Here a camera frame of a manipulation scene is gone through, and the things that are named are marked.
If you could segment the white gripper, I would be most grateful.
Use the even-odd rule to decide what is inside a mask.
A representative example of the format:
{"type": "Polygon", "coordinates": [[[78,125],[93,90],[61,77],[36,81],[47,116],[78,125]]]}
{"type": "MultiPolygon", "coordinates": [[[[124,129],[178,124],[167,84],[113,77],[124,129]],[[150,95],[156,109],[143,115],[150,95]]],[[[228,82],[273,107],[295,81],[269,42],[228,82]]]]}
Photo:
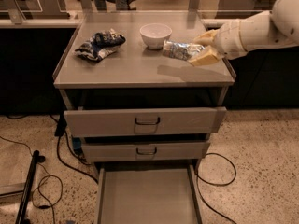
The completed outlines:
{"type": "Polygon", "coordinates": [[[204,66],[217,63],[222,55],[229,60],[246,56],[248,52],[242,45],[240,28],[241,20],[233,20],[224,23],[218,30],[209,30],[197,36],[193,42],[206,47],[188,62],[193,66],[204,66]]]}

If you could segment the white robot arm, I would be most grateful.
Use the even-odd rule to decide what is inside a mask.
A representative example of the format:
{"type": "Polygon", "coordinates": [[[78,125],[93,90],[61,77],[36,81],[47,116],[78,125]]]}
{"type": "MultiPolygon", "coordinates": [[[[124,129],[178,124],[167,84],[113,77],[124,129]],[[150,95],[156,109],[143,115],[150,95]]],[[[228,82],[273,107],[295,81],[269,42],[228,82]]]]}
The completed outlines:
{"type": "Polygon", "coordinates": [[[299,45],[299,0],[276,0],[270,11],[224,23],[197,36],[194,44],[205,48],[188,62],[210,65],[222,58],[233,60],[257,49],[282,49],[299,45]]]}

